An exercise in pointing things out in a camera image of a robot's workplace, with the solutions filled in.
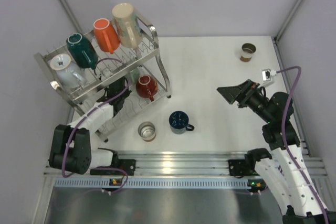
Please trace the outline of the red cup white interior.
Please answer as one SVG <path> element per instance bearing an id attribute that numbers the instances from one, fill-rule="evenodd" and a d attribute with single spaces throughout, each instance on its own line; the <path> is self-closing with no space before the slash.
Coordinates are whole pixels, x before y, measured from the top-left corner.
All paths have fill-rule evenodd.
<path id="1" fill-rule="evenodd" d="M 140 97 L 150 99 L 153 102 L 154 96 L 158 92 L 156 80 L 151 75 L 141 75 L 136 83 L 136 92 Z"/>

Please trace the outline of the light blue mug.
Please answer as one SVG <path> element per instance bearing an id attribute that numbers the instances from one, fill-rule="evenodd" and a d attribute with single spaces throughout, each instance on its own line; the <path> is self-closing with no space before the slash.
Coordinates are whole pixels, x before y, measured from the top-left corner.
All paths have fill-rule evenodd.
<path id="1" fill-rule="evenodd" d="M 74 62 L 68 54 L 54 56 L 49 65 L 56 72 L 58 79 L 69 89 L 84 86 L 87 79 L 84 71 Z"/>

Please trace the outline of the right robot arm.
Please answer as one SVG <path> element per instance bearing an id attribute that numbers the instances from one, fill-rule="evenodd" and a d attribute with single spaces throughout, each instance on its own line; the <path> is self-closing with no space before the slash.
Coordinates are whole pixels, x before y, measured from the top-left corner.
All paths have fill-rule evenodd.
<path id="1" fill-rule="evenodd" d="M 262 135 L 269 150 L 257 148 L 245 154 L 246 170 L 258 174 L 278 203 L 283 223 L 335 223 L 319 196 L 305 165 L 300 140 L 290 122 L 292 100 L 285 92 L 271 98 L 265 89 L 251 80 L 217 91 L 229 103 L 250 108 L 266 122 Z"/>

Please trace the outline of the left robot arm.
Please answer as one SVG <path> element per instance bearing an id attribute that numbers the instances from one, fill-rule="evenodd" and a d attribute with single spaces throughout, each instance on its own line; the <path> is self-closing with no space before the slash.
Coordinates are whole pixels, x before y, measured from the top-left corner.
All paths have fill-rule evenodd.
<path id="1" fill-rule="evenodd" d="M 131 93 L 124 77 L 111 86 L 112 90 L 106 91 L 87 113 L 55 128 L 49 166 L 61 170 L 64 178 L 73 174 L 83 175 L 88 170 L 98 174 L 127 174 L 119 168 L 116 151 L 91 146 L 96 131 L 123 108 L 124 100 Z"/>

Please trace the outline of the dark green mug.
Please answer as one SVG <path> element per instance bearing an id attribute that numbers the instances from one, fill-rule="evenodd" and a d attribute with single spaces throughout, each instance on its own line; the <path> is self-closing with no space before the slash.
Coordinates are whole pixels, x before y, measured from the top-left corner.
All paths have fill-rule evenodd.
<path id="1" fill-rule="evenodd" d="M 73 33 L 66 40 L 67 49 L 82 69 L 95 70 L 98 55 L 91 42 L 81 33 Z"/>

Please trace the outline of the tall beige floral mug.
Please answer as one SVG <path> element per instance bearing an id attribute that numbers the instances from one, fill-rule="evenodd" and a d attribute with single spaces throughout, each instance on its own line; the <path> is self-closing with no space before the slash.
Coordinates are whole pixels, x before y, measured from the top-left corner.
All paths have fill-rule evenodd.
<path id="1" fill-rule="evenodd" d="M 142 31 L 134 7 L 120 3 L 113 7 L 112 14 L 122 46 L 137 49 L 142 42 Z"/>

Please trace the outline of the orange mug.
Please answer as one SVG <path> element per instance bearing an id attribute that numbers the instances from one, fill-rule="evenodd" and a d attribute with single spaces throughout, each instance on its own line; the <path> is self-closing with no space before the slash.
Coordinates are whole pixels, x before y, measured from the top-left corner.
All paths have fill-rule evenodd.
<path id="1" fill-rule="evenodd" d="M 113 54 L 120 46 L 118 35 L 111 23 L 106 18 L 97 19 L 93 23 L 93 31 L 100 49 Z"/>

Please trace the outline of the mint green cup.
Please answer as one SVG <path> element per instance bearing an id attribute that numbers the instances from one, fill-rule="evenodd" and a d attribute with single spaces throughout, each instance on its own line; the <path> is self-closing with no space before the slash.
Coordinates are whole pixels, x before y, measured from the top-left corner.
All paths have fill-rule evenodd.
<path id="1" fill-rule="evenodd" d="M 138 81 L 139 77 L 141 76 L 141 71 L 140 68 L 135 68 L 129 73 L 125 75 L 127 82 L 129 84 L 134 84 Z"/>

